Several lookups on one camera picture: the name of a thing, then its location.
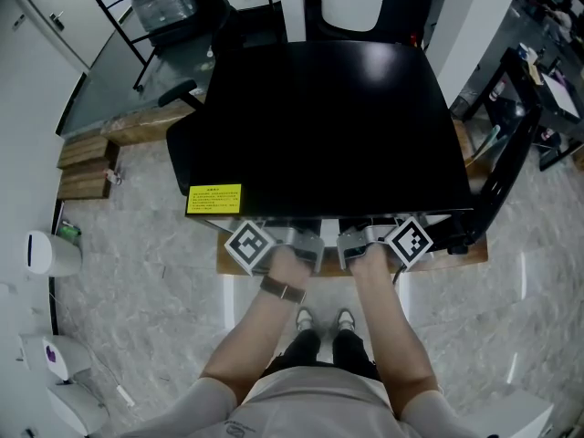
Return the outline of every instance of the white shirt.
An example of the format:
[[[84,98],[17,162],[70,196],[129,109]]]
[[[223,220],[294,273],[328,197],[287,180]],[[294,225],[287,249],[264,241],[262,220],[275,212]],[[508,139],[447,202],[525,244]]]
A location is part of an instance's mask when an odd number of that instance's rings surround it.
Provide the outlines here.
[[[258,381],[242,405],[220,381],[203,378],[161,417],[120,438],[368,437],[476,438],[438,391],[393,416],[379,381],[326,367],[295,367]]]

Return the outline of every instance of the forearm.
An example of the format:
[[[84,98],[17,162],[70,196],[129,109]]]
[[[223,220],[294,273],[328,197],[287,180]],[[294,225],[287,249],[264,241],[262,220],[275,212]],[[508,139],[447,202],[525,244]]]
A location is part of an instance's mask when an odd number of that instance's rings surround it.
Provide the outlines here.
[[[294,304],[259,292],[243,319],[219,344],[201,377],[229,386],[241,403],[274,355]]]
[[[373,356],[393,410],[399,416],[417,394],[438,389],[432,365],[403,314],[387,265],[356,271],[355,280]]]

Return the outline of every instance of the black tabletop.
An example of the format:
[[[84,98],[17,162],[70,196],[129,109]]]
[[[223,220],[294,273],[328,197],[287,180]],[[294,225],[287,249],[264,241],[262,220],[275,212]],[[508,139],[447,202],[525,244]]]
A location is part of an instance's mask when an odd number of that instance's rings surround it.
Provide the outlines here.
[[[418,48],[328,41],[226,52],[204,116],[193,125],[191,185],[241,184],[239,216],[471,208],[454,125]]]

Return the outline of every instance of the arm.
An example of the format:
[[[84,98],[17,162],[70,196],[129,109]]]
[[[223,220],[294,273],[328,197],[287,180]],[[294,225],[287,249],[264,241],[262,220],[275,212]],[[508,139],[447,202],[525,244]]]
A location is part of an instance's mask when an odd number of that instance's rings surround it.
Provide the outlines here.
[[[391,407],[400,417],[415,396],[438,390],[438,382],[425,348],[403,314],[383,247],[371,245],[350,270],[357,282],[377,369]]]
[[[310,269],[288,247],[274,253],[269,272],[279,282],[306,287]],[[227,385],[241,404],[274,355],[295,305],[260,291],[239,324],[219,344],[201,373]]]

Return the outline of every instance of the hand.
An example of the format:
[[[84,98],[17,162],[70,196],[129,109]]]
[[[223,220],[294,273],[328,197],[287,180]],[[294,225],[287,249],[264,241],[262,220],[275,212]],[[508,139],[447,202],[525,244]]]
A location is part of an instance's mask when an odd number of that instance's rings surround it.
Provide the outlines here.
[[[296,257],[292,248],[279,246],[272,256],[268,275],[278,282],[303,289],[311,273],[310,268]]]
[[[350,259],[349,269],[357,282],[391,279],[390,269],[387,266],[387,255],[381,244],[369,245],[365,255]]]

